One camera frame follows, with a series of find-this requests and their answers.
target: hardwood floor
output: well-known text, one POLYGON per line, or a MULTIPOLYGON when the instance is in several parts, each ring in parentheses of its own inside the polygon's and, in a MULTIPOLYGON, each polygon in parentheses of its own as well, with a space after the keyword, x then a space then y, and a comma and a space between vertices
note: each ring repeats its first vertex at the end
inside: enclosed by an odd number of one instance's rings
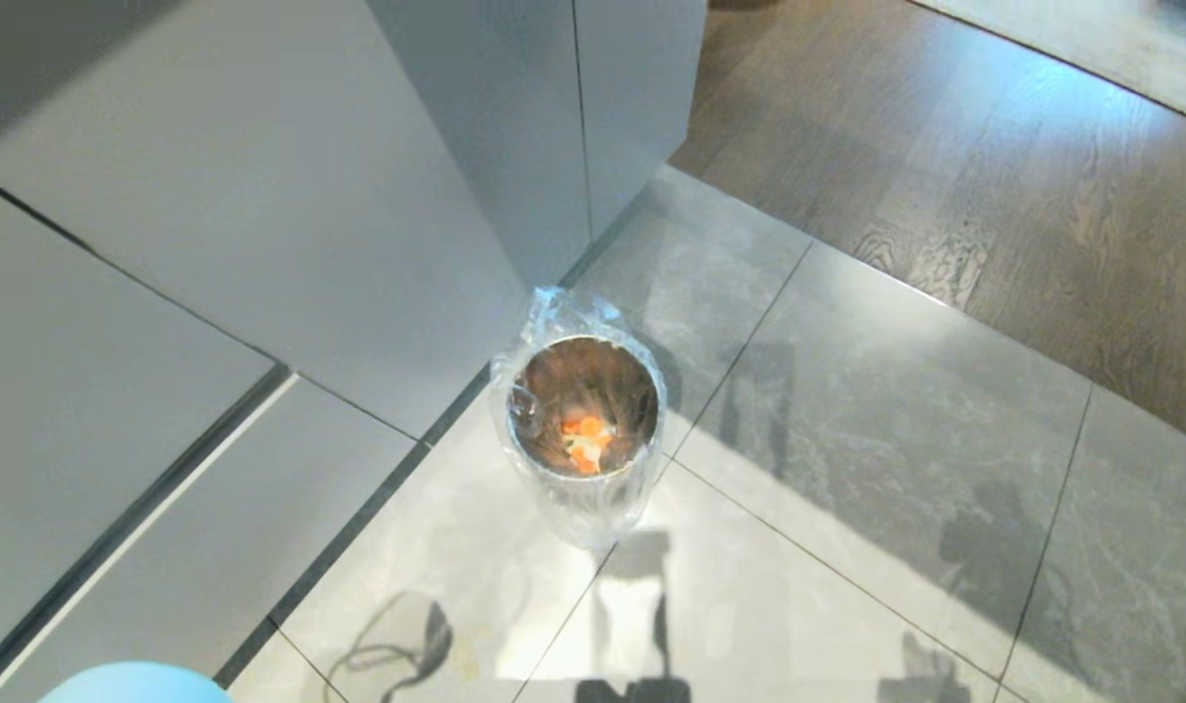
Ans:
POLYGON ((1186 117, 906 0, 714 0, 677 168, 1186 432, 1186 117))

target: gray tile floor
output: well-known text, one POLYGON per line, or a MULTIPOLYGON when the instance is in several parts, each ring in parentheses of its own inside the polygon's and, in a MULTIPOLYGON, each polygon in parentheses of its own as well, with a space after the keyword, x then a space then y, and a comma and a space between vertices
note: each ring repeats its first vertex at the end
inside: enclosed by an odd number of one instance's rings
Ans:
POLYGON ((611 236, 579 286, 671 386, 642 525, 554 538, 482 396, 240 703, 1186 702, 1185 435, 671 168, 611 236))

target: trash bin liner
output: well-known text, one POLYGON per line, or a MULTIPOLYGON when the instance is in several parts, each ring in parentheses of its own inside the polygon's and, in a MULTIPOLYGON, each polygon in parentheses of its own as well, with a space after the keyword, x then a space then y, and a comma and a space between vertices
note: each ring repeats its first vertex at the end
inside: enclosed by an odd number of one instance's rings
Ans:
POLYGON ((536 289, 490 389, 503 449, 561 538, 595 551, 640 519, 663 467, 667 384, 618 308, 536 289))

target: cabinet door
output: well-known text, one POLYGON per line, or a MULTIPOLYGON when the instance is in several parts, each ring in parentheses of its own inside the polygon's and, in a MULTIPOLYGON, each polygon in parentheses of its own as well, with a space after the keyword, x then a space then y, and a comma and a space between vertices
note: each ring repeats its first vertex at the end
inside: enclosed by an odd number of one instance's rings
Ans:
POLYGON ((575 0, 593 236, 687 139, 706 0, 575 0))
POLYGON ((311 383, 281 386, 0 680, 0 703, 119 660, 213 676, 412 446, 311 383))
POLYGON ((0 640, 270 366, 0 199, 0 640))
POLYGON ((587 248, 569 4, 60 2, 93 50, 30 5, 0 185, 409 435, 587 248))

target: rug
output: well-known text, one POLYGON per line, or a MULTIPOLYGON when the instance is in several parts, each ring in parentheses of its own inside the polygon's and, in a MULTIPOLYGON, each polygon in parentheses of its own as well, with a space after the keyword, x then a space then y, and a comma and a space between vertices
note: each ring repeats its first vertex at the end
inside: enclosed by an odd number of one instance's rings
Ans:
POLYGON ((1186 114, 1186 0, 913 0, 1186 114))

